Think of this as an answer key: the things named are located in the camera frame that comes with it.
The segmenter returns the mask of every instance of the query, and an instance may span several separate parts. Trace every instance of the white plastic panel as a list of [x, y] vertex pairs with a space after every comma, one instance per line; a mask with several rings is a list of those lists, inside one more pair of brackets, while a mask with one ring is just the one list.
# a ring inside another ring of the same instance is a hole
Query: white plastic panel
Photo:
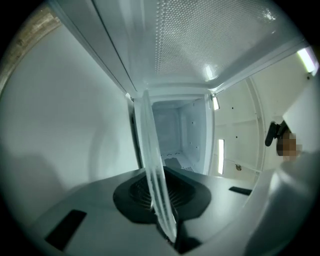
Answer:
[[267, 0], [94, 2], [138, 92], [163, 86], [216, 88], [302, 40]]
[[[297, 53], [254, 74], [251, 78], [268, 116], [281, 117], [312, 83]], [[270, 120], [265, 123], [268, 131]]]
[[155, 120], [147, 90], [143, 93], [141, 101], [141, 132], [143, 134], [145, 174], [154, 211], [162, 231], [174, 243], [177, 238], [177, 226], [170, 206]]
[[[225, 178], [248, 180], [235, 168], [242, 167], [257, 169], [258, 161], [262, 158], [260, 152], [260, 131], [253, 95], [246, 80], [217, 94], [220, 109], [215, 114], [215, 145], [218, 140], [224, 140], [224, 171]], [[218, 147], [214, 148], [214, 158], [211, 173], [218, 175]]]
[[196, 170], [203, 173], [206, 152], [206, 111], [204, 99], [179, 109], [182, 151]]

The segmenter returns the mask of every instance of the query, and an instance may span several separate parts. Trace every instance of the perforated panel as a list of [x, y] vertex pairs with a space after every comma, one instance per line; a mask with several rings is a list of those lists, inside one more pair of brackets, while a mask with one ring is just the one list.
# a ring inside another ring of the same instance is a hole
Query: perforated panel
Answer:
[[[194, 74], [214, 79], [265, 36], [280, 15], [268, 1], [162, 0], [155, 10], [158, 75]], [[208, 77], [207, 66], [212, 77]]]
[[[195, 188], [188, 183], [165, 172], [165, 180], [168, 187], [168, 195], [173, 207], [178, 209], [186, 205], [195, 195]], [[148, 188], [147, 177], [144, 176], [129, 188], [130, 198], [140, 207], [151, 209], [151, 196]]]
[[183, 169], [186, 170], [186, 171], [189, 171], [189, 172], [193, 172], [193, 173], [194, 173], [194, 170], [192, 170], [191, 167], [187, 167], [187, 168], [183, 168]]

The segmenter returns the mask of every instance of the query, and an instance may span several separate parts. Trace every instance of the refrigerator compartment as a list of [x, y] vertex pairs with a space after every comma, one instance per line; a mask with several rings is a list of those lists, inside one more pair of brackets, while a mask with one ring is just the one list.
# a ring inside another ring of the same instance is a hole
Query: refrigerator compartment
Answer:
[[164, 166], [204, 173], [205, 107], [204, 98], [153, 103], [152, 112]]

